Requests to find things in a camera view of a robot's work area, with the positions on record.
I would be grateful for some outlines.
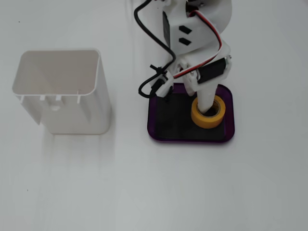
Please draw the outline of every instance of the cable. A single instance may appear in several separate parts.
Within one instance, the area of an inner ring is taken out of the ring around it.
[[[152,0],[146,0],[143,4],[141,4],[139,7],[137,7],[134,11],[134,17],[135,20],[137,22],[137,24],[140,26],[140,28],[148,35],[150,36],[156,43],[158,43],[158,45],[160,45],[164,50],[166,50],[171,56],[172,56],[172,60],[170,62],[168,62],[164,67],[162,68],[157,68],[156,69],[156,75],[152,76],[151,78],[147,79],[146,81],[144,81],[140,87],[139,87],[139,95],[141,95],[144,98],[152,98],[155,96],[155,92],[151,92],[149,95],[145,94],[142,92],[142,89],[145,85],[147,85],[149,82],[151,82],[152,80],[156,79],[157,77],[159,77],[160,75],[164,74],[165,71],[168,69],[168,67],[175,62],[176,60],[176,55],[175,53],[167,46],[165,45],[161,40],[159,40],[151,31],[149,31],[149,29],[147,27],[145,27],[145,25],[140,21],[140,18],[138,16],[138,12],[141,11],[143,8],[145,8],[147,5],[149,5],[149,3]]]
[[[184,76],[184,75],[186,75],[186,74],[188,74],[188,73],[190,73],[190,72],[192,72],[192,71],[195,71],[195,70],[197,70],[197,69],[198,69],[199,67],[201,67],[201,66],[204,66],[204,65],[208,64],[210,61],[212,61],[213,59],[215,59],[215,57],[216,57],[216,56],[218,55],[218,53],[221,51],[222,46],[223,46],[222,40],[221,40],[221,38],[220,38],[220,34],[219,34],[218,30],[217,30],[217,29],[215,28],[215,26],[209,21],[209,19],[208,19],[207,17],[205,17],[200,11],[197,11],[197,10],[192,11],[192,12],[189,14],[189,17],[191,17],[193,14],[196,14],[196,15],[201,19],[201,21],[204,22],[204,23],[213,31],[213,33],[215,34],[215,36],[217,37],[217,39],[218,39],[218,41],[219,41],[219,49],[218,49],[218,51],[217,51],[213,56],[211,56],[209,59],[205,60],[204,62],[202,62],[202,63],[200,63],[200,64],[198,64],[198,65],[196,65],[196,66],[187,68],[187,69],[185,69],[185,70],[183,70],[183,71],[177,73],[177,74],[174,76],[175,79],[177,79],[177,78],[179,78],[179,77],[181,77],[181,76]]]

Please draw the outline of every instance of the container opening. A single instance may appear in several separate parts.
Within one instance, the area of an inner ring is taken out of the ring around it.
[[[21,57],[13,92],[89,94],[95,88],[98,59],[96,50],[27,51]]]

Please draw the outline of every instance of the white plastic box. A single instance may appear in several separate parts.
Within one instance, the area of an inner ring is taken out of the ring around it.
[[[13,92],[52,134],[102,134],[111,105],[98,50],[27,51]]]

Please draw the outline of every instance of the red wire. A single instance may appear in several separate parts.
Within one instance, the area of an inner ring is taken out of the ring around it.
[[[201,17],[202,20],[204,20],[205,23],[206,23],[206,24],[212,29],[212,31],[215,33],[215,35],[216,35],[216,37],[218,38],[218,41],[219,41],[219,50],[220,50],[221,47],[222,47],[222,41],[221,41],[220,35],[217,33],[217,31],[216,31],[216,29],[213,27],[212,23],[211,23],[210,21],[208,21],[206,18],[204,18],[203,15],[200,14],[198,11],[192,11],[192,12],[189,14],[189,17],[191,17],[191,15],[192,15],[193,13],[196,13],[199,17]],[[212,58],[210,58],[209,60],[206,60],[206,61],[204,61],[203,63],[201,63],[201,64],[199,64],[199,65],[197,65],[197,66],[193,66],[193,67],[187,69],[186,71],[184,71],[184,72],[182,72],[182,73],[180,73],[180,74],[175,75],[173,78],[174,78],[174,79],[177,79],[177,78],[182,77],[182,76],[184,76],[184,75],[186,75],[186,74],[188,74],[188,73],[190,73],[190,72],[192,72],[192,71],[195,71],[195,70],[198,69],[199,67],[208,64],[210,61],[212,61],[213,59],[215,59],[215,57],[212,57]]]

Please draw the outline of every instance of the white wire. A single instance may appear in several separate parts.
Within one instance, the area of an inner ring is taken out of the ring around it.
[[[193,67],[189,67],[189,68],[187,68],[187,69],[185,69],[185,70],[180,71],[179,73],[177,73],[177,74],[174,76],[174,78],[179,78],[179,77],[177,77],[177,76],[180,76],[182,73],[187,72],[187,71],[190,70],[190,69],[191,69],[192,71],[194,71],[194,69],[197,69],[197,68],[199,68],[199,67],[205,65],[206,62],[208,62],[208,61],[211,60],[211,59],[214,59],[214,58],[219,54],[219,52],[221,51],[221,49],[222,49],[222,47],[223,47],[223,42],[222,42],[222,39],[221,39],[221,37],[220,37],[220,33],[219,33],[219,31],[216,29],[216,27],[214,26],[214,24],[213,24],[202,12],[196,10],[196,11],[192,11],[191,13],[194,13],[194,12],[199,13],[202,17],[204,17],[204,18],[213,26],[215,32],[218,34],[218,36],[219,36],[219,38],[220,38],[221,47],[220,47],[220,49],[219,49],[213,56],[211,56],[211,57],[208,58],[207,60],[203,61],[202,63],[200,63],[200,64],[198,64],[198,65],[195,65],[195,66],[193,66]]]

